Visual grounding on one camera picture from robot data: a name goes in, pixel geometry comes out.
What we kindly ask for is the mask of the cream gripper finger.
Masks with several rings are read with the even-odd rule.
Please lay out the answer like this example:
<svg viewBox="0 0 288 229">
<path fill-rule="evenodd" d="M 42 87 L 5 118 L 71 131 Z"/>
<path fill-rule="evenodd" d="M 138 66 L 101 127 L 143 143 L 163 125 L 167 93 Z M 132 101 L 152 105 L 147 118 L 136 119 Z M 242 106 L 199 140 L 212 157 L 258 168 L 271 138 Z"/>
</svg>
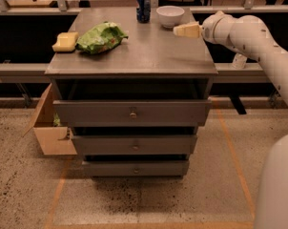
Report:
<svg viewBox="0 0 288 229">
<path fill-rule="evenodd" d="M 173 33 L 176 36 L 185 36 L 185 28 L 182 26 L 176 26 L 173 28 Z"/>
</svg>

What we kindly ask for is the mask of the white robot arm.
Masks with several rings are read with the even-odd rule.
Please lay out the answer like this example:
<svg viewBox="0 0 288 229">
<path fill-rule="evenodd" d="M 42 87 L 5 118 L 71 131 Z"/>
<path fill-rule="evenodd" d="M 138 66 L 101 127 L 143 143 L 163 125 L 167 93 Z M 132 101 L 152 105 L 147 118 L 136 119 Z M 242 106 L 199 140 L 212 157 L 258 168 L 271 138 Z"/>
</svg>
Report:
<svg viewBox="0 0 288 229">
<path fill-rule="evenodd" d="M 288 106 L 288 52 L 273 38 L 264 22 L 219 11 L 202 24 L 174 27 L 174 34 L 203 37 L 255 60 Z M 258 189 L 254 229 L 288 229 L 288 135 L 278 140 L 266 157 Z"/>
</svg>

